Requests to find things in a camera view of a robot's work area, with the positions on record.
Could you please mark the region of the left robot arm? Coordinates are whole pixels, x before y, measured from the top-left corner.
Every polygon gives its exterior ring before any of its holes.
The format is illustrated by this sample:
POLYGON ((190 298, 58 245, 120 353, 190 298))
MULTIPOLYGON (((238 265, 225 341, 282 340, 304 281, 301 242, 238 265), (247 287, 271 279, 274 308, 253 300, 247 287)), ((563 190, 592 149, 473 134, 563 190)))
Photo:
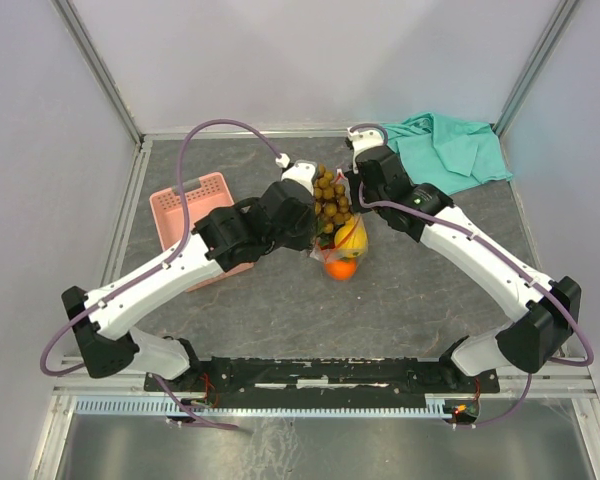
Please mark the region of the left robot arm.
POLYGON ((168 379, 178 389, 192 389, 200 381, 201 366, 191 344, 148 334, 137 323, 185 290, 278 248, 309 249, 315 231, 309 186, 284 179, 259 197, 212 210, 184 241, 116 284, 68 289, 62 299, 78 317, 73 330, 89 376, 106 378, 130 368, 168 379))

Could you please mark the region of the brown longan bunch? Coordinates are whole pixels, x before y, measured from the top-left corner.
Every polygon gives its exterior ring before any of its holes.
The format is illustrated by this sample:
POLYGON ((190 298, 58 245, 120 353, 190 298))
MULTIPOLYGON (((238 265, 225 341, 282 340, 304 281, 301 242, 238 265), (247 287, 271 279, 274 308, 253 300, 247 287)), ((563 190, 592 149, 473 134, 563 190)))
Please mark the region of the brown longan bunch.
POLYGON ((344 174, 319 164, 313 189, 317 233, 320 237, 331 238, 353 218, 344 174))

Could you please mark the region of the clear zip top bag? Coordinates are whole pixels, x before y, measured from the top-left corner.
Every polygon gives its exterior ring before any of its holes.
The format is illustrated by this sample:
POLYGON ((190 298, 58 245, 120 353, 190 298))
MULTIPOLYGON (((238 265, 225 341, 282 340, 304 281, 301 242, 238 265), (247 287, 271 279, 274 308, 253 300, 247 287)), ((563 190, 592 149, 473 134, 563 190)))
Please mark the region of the clear zip top bag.
POLYGON ((341 169, 318 166, 314 181, 316 237, 310 256, 338 281, 349 280, 368 252, 369 240, 360 213, 355 213, 348 180, 341 169))

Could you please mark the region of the yellow toy fruit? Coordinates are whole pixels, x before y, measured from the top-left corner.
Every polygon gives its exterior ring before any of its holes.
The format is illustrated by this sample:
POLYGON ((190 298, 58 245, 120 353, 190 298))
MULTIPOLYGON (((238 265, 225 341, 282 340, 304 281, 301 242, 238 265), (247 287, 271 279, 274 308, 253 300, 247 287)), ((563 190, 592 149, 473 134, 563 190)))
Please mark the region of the yellow toy fruit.
POLYGON ((335 253, 342 258, 353 259, 364 255, 368 250, 368 237, 360 217, 350 218, 334 238, 335 253))

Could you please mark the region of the orange toy fruit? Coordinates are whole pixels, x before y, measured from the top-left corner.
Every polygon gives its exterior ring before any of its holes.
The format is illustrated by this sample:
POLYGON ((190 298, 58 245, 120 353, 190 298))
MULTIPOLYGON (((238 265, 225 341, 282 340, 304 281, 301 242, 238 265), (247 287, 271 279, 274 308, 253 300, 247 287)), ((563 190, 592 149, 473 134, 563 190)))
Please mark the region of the orange toy fruit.
POLYGON ((357 270, 357 262, 354 259, 339 259, 324 264, 326 273, 338 281, 350 279, 357 270))

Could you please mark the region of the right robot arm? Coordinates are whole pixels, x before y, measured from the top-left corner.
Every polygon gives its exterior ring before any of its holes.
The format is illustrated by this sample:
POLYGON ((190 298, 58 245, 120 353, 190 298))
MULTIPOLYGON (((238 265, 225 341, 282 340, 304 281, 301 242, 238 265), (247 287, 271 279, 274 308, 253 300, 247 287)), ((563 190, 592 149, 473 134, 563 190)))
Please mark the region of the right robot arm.
POLYGON ((456 342, 438 368, 447 389, 461 391, 475 376, 514 366, 534 374, 556 358, 574 334, 581 287, 556 281, 492 241, 432 184, 414 183, 398 155, 384 145, 355 152, 346 173, 352 203, 375 211, 392 229, 437 252, 476 282, 504 311, 499 328, 456 342))

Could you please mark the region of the pink perforated basket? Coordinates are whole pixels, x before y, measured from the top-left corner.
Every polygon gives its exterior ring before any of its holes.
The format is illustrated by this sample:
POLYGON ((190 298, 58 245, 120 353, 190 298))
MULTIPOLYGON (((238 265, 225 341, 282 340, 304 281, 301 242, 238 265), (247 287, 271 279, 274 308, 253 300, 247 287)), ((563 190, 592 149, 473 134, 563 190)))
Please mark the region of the pink perforated basket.
POLYGON ((141 283, 151 293, 166 294, 174 297, 184 291, 194 291, 219 280, 251 269, 251 263, 242 263, 225 272, 215 261, 205 257, 209 251, 198 235, 191 234, 184 249, 163 265, 176 250, 183 233, 183 212, 189 213, 191 223, 201 220, 219 207, 230 207, 234 200, 230 194, 224 176, 219 172, 204 175, 185 188, 185 202, 180 200, 177 190, 164 189, 150 196, 149 202, 163 247, 163 253, 152 262, 159 271, 141 283))

